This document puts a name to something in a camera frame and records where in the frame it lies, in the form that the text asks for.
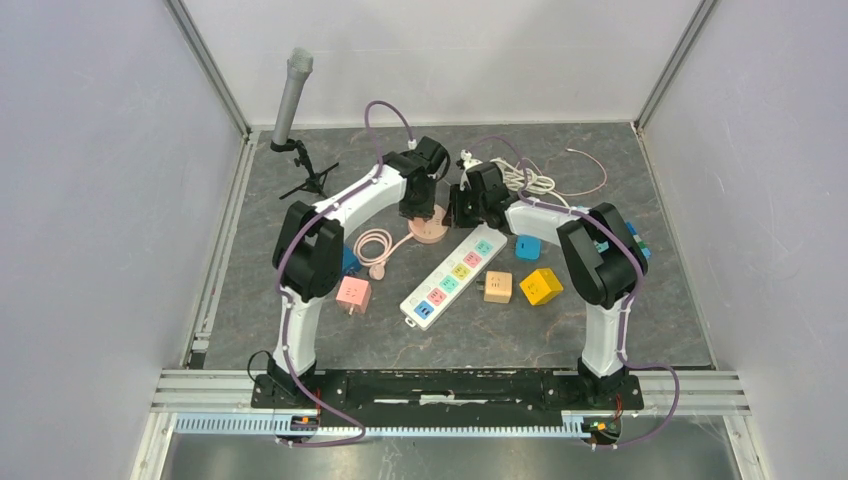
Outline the white multicolour power strip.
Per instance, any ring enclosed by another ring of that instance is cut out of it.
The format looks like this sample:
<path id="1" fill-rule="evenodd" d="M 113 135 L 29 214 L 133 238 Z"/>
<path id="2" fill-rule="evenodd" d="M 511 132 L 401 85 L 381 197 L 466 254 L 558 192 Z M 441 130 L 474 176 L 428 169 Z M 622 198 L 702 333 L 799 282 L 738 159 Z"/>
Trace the white multicolour power strip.
<path id="1" fill-rule="evenodd" d="M 428 330 L 506 247 L 508 238 L 485 224 L 462 242 L 400 303 L 404 322 Z"/>

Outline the pink round socket hub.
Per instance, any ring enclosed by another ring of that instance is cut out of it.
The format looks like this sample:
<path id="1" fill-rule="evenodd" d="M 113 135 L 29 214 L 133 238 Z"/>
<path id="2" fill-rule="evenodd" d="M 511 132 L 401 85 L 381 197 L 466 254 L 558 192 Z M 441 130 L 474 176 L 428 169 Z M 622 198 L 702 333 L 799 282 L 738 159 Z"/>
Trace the pink round socket hub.
<path id="1" fill-rule="evenodd" d="M 408 230 L 412 238 L 422 244 L 435 244 L 442 241 L 449 230 L 443 224 L 446 210 L 440 206 L 434 206 L 434 215 L 430 219 L 414 218 L 408 221 Z"/>

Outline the beige cube socket adapter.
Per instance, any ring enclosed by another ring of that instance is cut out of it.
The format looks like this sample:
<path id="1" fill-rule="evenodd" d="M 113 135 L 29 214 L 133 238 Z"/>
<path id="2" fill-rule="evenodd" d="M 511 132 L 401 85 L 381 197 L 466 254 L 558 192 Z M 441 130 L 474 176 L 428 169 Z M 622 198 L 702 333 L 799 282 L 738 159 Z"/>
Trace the beige cube socket adapter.
<path id="1" fill-rule="evenodd" d="M 508 304 L 513 294 L 513 276 L 509 272 L 487 271 L 476 282 L 482 292 L 483 301 Z"/>

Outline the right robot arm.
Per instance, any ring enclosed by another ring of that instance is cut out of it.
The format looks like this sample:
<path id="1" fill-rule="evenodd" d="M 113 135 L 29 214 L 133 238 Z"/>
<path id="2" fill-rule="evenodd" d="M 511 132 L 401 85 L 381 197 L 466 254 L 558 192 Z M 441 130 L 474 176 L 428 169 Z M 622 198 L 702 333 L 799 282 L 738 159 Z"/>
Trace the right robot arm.
<path id="1" fill-rule="evenodd" d="M 586 304 L 586 339 L 577 364 L 578 396 L 591 408 L 606 406 L 628 375 L 628 320 L 648 269 L 620 212 L 610 203 L 579 209 L 514 192 L 492 162 L 469 160 L 458 165 L 462 176 L 450 188 L 450 226 L 484 224 L 561 249 L 571 284 Z"/>

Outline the pink cube socket adapter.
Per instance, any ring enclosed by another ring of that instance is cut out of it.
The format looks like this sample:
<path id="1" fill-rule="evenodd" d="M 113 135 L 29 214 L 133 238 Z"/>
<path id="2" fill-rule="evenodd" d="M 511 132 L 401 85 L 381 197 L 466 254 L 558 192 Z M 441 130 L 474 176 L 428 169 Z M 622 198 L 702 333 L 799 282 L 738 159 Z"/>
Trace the pink cube socket adapter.
<path id="1" fill-rule="evenodd" d="M 372 287 L 368 280 L 344 276 L 339 284 L 336 302 L 349 315 L 364 314 L 371 295 Z"/>

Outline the yellow cube socket adapter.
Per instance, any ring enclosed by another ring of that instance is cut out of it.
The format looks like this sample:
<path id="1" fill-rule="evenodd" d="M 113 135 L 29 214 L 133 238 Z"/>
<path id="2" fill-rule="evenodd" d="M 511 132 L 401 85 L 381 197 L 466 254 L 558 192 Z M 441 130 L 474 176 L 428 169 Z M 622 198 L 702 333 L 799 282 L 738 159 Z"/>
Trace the yellow cube socket adapter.
<path id="1" fill-rule="evenodd" d="M 539 268 L 530 273 L 519 287 L 532 306 L 548 303 L 564 291 L 564 286 L 551 268 Z"/>

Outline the small blue plug adapter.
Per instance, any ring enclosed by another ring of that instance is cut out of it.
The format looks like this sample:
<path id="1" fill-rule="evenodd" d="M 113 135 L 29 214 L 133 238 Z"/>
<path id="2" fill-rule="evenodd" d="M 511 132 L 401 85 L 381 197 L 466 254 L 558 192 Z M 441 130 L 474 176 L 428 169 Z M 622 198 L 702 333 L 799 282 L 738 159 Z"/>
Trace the small blue plug adapter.
<path id="1" fill-rule="evenodd" d="M 537 261 L 541 256 L 542 242 L 529 235 L 519 235 L 515 240 L 515 256 L 524 261 Z"/>

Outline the blue cube socket adapter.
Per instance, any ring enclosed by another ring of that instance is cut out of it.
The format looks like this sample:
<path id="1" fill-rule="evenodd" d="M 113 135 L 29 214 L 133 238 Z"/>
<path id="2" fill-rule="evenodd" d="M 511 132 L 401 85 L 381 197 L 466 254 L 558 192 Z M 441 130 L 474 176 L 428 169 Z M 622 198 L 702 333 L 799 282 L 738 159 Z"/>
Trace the blue cube socket adapter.
<path id="1" fill-rule="evenodd" d="M 354 251 L 347 245 L 343 246 L 343 255 L 342 255 L 342 263 L 341 263 L 341 271 L 343 276 L 353 276 L 357 274 L 362 269 L 362 264 L 354 253 Z"/>

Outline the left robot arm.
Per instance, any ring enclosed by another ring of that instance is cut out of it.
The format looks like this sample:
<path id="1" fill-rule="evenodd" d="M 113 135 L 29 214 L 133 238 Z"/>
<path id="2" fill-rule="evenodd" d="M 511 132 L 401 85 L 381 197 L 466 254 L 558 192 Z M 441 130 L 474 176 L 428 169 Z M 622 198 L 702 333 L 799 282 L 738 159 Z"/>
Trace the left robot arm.
<path id="1" fill-rule="evenodd" d="M 381 210 L 396 205 L 407 219 L 430 219 L 435 192 L 449 169 L 448 150 L 424 136 L 413 148 L 389 152 L 338 194 L 308 205 L 293 203 L 284 218 L 272 265 L 278 274 L 281 323 L 268 375 L 290 407 L 314 394 L 315 334 L 323 298 L 342 278 L 345 239 Z"/>

